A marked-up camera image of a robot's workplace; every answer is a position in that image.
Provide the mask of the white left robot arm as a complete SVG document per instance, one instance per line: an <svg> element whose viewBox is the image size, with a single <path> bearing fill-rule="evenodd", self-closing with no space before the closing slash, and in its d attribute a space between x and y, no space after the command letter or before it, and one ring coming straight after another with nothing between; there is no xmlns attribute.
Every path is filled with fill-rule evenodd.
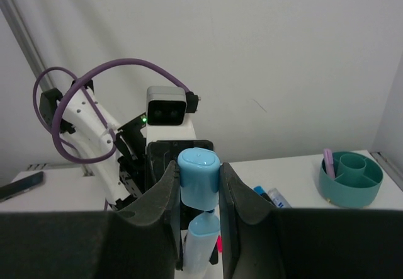
<svg viewBox="0 0 403 279"><path fill-rule="evenodd" d="M60 136L101 181L107 205L119 211L140 198L162 177L168 164L188 148L213 149L196 139L190 115L181 125L149 125L143 113L122 125L95 98L88 82L67 105Z"/></svg>

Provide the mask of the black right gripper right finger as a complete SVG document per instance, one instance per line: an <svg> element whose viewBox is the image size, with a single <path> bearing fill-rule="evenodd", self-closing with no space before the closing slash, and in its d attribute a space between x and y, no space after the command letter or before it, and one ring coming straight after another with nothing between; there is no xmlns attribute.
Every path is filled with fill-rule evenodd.
<svg viewBox="0 0 403 279"><path fill-rule="evenodd" d="M401 278L402 212L276 208L220 167L225 278Z"/></svg>

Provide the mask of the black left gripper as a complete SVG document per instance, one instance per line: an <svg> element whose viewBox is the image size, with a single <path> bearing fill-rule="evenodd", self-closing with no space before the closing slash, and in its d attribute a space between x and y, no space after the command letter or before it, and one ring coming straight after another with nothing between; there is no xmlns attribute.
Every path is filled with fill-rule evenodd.
<svg viewBox="0 0 403 279"><path fill-rule="evenodd" d="M190 117L174 126L148 125L146 117L136 117L118 129L115 145L122 154L118 158L120 183L130 194L116 201L116 210L151 189L181 151L194 147L214 150L212 141L197 139Z"/></svg>

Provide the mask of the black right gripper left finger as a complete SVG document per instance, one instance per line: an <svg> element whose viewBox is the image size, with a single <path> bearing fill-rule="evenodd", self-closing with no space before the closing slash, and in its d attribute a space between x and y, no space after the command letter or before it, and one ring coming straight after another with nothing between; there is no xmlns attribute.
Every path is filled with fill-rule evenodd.
<svg viewBox="0 0 403 279"><path fill-rule="evenodd" d="M118 212L1 214L2 278L173 278L179 169Z"/></svg>

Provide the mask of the blue translucent highlighter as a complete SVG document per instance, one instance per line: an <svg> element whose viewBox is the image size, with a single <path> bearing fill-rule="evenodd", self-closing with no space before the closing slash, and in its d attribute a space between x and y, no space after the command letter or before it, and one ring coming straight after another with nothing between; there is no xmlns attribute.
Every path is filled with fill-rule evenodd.
<svg viewBox="0 0 403 279"><path fill-rule="evenodd" d="M215 210L204 211L189 223L183 253L183 271L189 278L203 278L219 233Z"/></svg>

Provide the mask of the blue highlighter cap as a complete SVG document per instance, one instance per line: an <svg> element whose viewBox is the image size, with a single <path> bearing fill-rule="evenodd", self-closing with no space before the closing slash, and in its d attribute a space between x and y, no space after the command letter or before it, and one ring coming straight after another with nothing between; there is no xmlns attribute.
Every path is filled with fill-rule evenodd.
<svg viewBox="0 0 403 279"><path fill-rule="evenodd" d="M220 159L214 151L198 147L178 156L181 201L187 207L210 211L219 201Z"/></svg>

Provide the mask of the pink translucent highlighter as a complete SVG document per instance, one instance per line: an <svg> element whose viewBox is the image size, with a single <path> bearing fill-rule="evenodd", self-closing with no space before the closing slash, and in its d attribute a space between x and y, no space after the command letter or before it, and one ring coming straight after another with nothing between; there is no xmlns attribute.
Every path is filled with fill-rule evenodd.
<svg viewBox="0 0 403 279"><path fill-rule="evenodd" d="M334 171L334 160L333 160L332 150L324 149L323 156L324 156L324 164L325 164L325 168L326 168L326 173L327 173L328 177L330 177L331 179L335 179L336 175L335 175L335 171Z"/></svg>

